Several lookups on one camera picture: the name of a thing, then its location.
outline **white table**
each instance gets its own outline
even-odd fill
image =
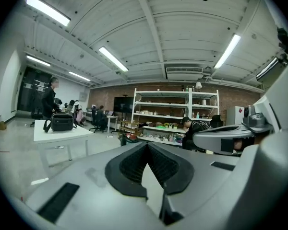
[[[117,119],[118,119],[118,117],[115,117],[115,116],[107,116],[107,118],[108,118],[108,133],[110,133],[110,120],[113,119],[113,118],[115,118],[115,127],[114,127],[114,129],[115,129],[115,131],[116,131],[116,128],[117,128]]]
[[[57,146],[67,146],[68,158],[72,160],[71,144],[78,144],[81,141],[85,142],[85,153],[88,156],[87,141],[93,133],[80,126],[73,128],[70,131],[53,132],[50,128],[48,133],[43,130],[44,120],[35,120],[34,125],[34,142],[37,144],[40,158],[44,170],[48,177],[50,177],[49,164],[46,157],[46,150],[54,149]]]

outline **black monitor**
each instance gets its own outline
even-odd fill
[[[115,97],[114,112],[132,113],[133,97]]]

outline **black bag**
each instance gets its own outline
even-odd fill
[[[72,128],[77,128],[77,125],[73,125],[73,116],[68,113],[54,113],[51,119],[47,119],[44,123],[44,131],[47,133],[50,129],[56,131],[68,131]]]

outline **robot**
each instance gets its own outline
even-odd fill
[[[286,20],[275,20],[288,33]],[[193,136],[198,147],[220,155],[135,143],[81,159],[43,183],[25,204],[10,202],[33,228],[253,228],[288,189],[287,93],[288,64],[267,93],[245,108],[241,125]],[[230,156],[233,139],[262,133],[269,135],[260,144]],[[159,217],[147,206],[141,185],[147,164],[164,189]]]

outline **fluorescent ceiling light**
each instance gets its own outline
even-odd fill
[[[261,72],[256,75],[257,81],[262,78],[265,74],[268,73],[276,64],[278,63],[278,59],[275,57]]]
[[[234,50],[234,48],[237,46],[238,42],[240,41],[241,37],[238,35],[234,35],[231,42],[229,43],[227,49],[225,50],[224,54],[220,58],[220,60],[216,63],[215,68],[220,68],[224,62],[227,60],[231,52]]]
[[[50,16],[51,18],[55,19],[56,21],[60,22],[61,24],[67,26],[69,21],[71,21],[68,17],[61,14],[60,12],[56,11],[54,8],[47,5],[45,2],[41,0],[27,0],[26,3],[46,15]]]
[[[43,65],[45,65],[45,66],[50,67],[50,64],[49,64],[49,63],[46,63],[46,62],[44,62],[44,61],[42,61],[42,60],[40,60],[40,59],[36,59],[36,58],[34,58],[34,57],[32,57],[32,56],[27,56],[27,58],[30,59],[30,60],[36,61],[36,62],[38,62],[38,63],[41,63],[41,64],[43,64]]]
[[[40,180],[37,180],[37,181],[33,181],[33,182],[31,182],[31,185],[40,184],[40,183],[43,183],[43,182],[48,181],[48,180],[49,179],[47,177],[45,179],[40,179]]]
[[[120,68],[122,71],[128,71],[128,69],[120,63],[118,59],[115,58],[114,55],[112,55],[109,51],[107,51],[104,47],[101,47],[99,49],[101,53],[103,53],[109,60],[111,60],[115,65],[117,65],[118,68]]]
[[[84,80],[86,80],[86,81],[90,81],[89,79],[87,79],[87,78],[85,78],[85,77],[82,77],[82,76],[80,76],[80,75],[78,75],[78,74],[76,74],[76,73],[73,73],[72,71],[70,71],[69,73],[72,74],[72,75],[74,75],[74,76],[76,76],[76,77],[78,77],[78,78],[84,79]]]

